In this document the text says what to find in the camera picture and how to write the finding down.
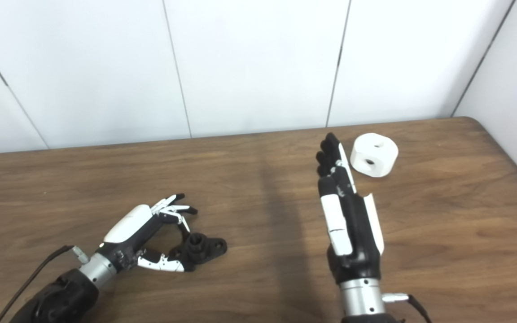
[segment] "cable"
hole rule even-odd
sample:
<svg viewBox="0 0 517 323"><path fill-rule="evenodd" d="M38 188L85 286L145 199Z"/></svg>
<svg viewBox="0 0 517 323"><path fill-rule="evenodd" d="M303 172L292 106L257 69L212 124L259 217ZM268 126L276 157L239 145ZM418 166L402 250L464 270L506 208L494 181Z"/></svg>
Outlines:
<svg viewBox="0 0 517 323"><path fill-rule="evenodd" d="M414 298L414 296L411 296L410 294L408 295L408 303L412 305L420 313L420 315L422 315L426 323L432 323L425 308L418 302L416 298Z"/></svg>
<svg viewBox="0 0 517 323"><path fill-rule="evenodd" d="M15 293L15 295L10 299L9 303L7 305L5 305L4 309L0 313L0 321L5 316L5 314L8 312L8 310L12 307L13 303L17 300L17 298L19 298L21 293L27 288L27 286L29 286L29 284L31 284L31 282L35 279L37 274L39 274L39 272L43 269L43 267L45 267L45 265L47 265L51 260L55 259L57 256L61 255L64 252L69 251L71 248L73 248L72 245L64 245L63 247L54 251L45 260L43 260L41 265L39 265L37 267L37 269L35 269L33 274L31 274L31 276L29 276L29 278L27 278L27 281L23 284L23 286L21 286L21 288L19 288L19 290Z"/></svg>

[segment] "robotic arm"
hole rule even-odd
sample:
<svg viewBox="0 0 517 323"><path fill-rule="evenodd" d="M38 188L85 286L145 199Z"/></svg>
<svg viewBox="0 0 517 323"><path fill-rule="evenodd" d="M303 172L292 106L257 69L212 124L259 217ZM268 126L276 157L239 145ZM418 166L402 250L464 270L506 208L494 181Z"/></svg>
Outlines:
<svg viewBox="0 0 517 323"><path fill-rule="evenodd" d="M191 233L181 213L197 214L197 210L174 203L184 194L176 194L149 207L138 205L121 219L103 239L92 257L81 249L65 246L49 256L2 311L0 320L11 304L43 266L55 256L71 249L82 262L78 269L62 274L55 282L27 301L11 323L77 323L91 309L99 296L99 288L123 270L142 266L152 270L185 272L223 255L226 241ZM170 255L143 248L163 226L177 225L182 242Z"/></svg>
<svg viewBox="0 0 517 323"><path fill-rule="evenodd" d="M330 238L329 267L346 314L342 323L397 323L384 303L398 301L410 302L430 323L412 296L380 292L384 240L374 198L357 194L346 154L334 134L326 135L320 147L318 192Z"/></svg>

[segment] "wooden table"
hole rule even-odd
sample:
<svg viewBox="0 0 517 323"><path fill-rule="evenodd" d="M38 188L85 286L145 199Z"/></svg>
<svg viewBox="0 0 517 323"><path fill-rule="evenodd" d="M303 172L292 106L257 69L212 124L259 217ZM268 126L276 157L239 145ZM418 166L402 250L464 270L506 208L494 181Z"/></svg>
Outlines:
<svg viewBox="0 0 517 323"><path fill-rule="evenodd" d="M85 321L338 323L314 159L328 131L347 154L372 131L400 149L385 178L353 174L375 193L382 290L414 294L435 323L517 323L517 167L468 118L0 154L0 310L60 245L92 252L137 204L185 192L193 231L228 253L188 274L124 272ZM148 245L178 242L166 227ZM77 265L57 258L10 313Z"/></svg>

